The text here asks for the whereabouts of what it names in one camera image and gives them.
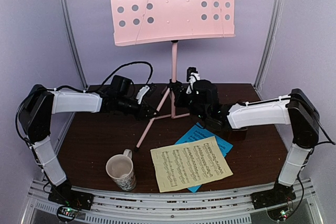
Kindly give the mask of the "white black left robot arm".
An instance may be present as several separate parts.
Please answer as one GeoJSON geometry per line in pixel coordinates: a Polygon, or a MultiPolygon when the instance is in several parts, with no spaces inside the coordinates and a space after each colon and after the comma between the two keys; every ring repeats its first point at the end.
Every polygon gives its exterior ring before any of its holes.
{"type": "Polygon", "coordinates": [[[51,144],[52,115],[118,111],[125,115],[133,115],[137,120],[157,116],[157,109],[144,100],[150,87],[143,86],[136,97],[132,98],[127,96],[131,83],[131,79],[116,75],[109,86],[97,91],[72,90],[70,87],[62,91],[60,88],[47,89],[41,84],[36,84],[19,107],[18,120],[26,135],[25,140],[52,185],[52,193],[64,205],[71,205],[76,197],[51,144]]]}

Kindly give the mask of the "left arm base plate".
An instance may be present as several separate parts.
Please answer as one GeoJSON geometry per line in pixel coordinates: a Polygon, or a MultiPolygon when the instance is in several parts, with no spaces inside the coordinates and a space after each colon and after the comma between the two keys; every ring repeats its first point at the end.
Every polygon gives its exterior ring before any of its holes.
{"type": "Polygon", "coordinates": [[[61,205],[70,206],[71,208],[90,210],[94,200],[94,195],[80,191],[72,191],[71,196],[68,199],[63,199],[57,193],[51,193],[48,196],[48,200],[61,205]]]}

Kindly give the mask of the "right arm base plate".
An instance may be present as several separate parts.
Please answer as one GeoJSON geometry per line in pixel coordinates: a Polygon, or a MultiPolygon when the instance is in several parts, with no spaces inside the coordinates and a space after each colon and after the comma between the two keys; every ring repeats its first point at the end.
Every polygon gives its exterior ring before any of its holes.
{"type": "Polygon", "coordinates": [[[254,209],[268,208],[275,205],[284,204],[288,199],[296,199],[296,194],[293,190],[285,192],[271,189],[251,194],[251,200],[254,209]]]}

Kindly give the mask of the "blue sheet music page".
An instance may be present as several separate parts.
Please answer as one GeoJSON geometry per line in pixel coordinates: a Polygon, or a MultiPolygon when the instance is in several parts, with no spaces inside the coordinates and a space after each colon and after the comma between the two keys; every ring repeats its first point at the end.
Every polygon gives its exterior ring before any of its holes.
{"type": "Polygon", "coordinates": [[[193,127],[191,127],[175,144],[195,142],[212,136],[216,138],[217,145],[222,155],[226,157],[226,155],[233,148],[233,145],[210,132],[209,130],[201,127],[199,123],[196,123],[193,127]]]}

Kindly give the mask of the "pink music stand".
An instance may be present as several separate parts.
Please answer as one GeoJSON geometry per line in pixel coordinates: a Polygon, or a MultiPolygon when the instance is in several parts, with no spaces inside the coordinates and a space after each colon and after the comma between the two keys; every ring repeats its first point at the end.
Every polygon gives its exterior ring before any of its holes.
{"type": "MultiPolygon", "coordinates": [[[[234,0],[110,0],[117,46],[169,41],[172,77],[177,81],[177,44],[181,40],[234,37],[234,0]]],[[[169,85],[164,94],[174,93],[169,85]]]]}

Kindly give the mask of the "yellow sheet music page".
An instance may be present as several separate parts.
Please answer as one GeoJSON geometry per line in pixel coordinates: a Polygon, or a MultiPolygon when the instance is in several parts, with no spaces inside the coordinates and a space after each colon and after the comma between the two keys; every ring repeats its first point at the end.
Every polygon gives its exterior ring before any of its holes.
{"type": "Polygon", "coordinates": [[[178,191],[233,175],[214,136],[151,149],[159,192],[178,191]]]}

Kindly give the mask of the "dark red wooden metronome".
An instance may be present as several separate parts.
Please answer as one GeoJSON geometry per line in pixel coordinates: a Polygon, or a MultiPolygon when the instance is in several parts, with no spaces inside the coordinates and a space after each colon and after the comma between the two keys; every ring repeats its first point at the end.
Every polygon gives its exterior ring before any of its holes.
{"type": "Polygon", "coordinates": [[[228,142],[239,142],[246,139],[248,128],[232,129],[223,133],[224,139],[228,142]]]}

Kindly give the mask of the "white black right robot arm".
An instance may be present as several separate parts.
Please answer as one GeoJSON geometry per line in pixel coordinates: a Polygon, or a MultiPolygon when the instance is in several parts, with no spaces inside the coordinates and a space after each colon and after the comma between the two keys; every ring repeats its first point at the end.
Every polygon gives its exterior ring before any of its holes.
{"type": "Polygon", "coordinates": [[[289,95],[271,100],[220,104],[217,86],[208,80],[196,80],[188,87],[179,81],[170,82],[169,88],[175,95],[176,107],[188,109],[214,131],[291,125],[292,145],[269,199],[279,204],[289,196],[289,188],[319,141],[319,113],[302,90],[293,89],[289,95]]]}

